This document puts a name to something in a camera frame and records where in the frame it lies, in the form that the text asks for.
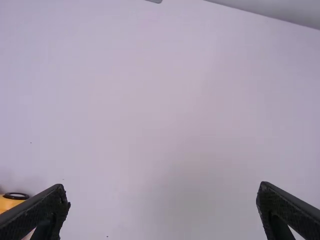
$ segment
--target white wall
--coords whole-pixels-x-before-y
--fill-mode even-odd
[[[320,207],[320,32],[199,0],[2,1],[0,183],[63,183],[62,239],[265,239]]]

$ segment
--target textured black surface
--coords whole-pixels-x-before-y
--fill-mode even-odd
[[[262,182],[256,205],[268,240],[294,240],[288,226],[306,240],[320,240],[320,210],[269,182]]]
[[[33,235],[59,240],[69,208],[64,186],[56,184],[0,214],[0,240],[21,240],[36,227]]]

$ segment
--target yellow object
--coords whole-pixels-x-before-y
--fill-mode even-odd
[[[0,214],[2,214],[5,211],[8,211],[9,209],[12,209],[13,207],[19,205],[20,203],[23,203],[25,200],[16,200],[16,199],[9,199],[5,198],[3,194],[0,195]]]

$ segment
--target black ring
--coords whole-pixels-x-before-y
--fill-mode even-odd
[[[3,195],[6,199],[14,199],[14,200],[27,200],[29,197],[28,194],[21,193],[21,192],[7,192],[5,195]]]

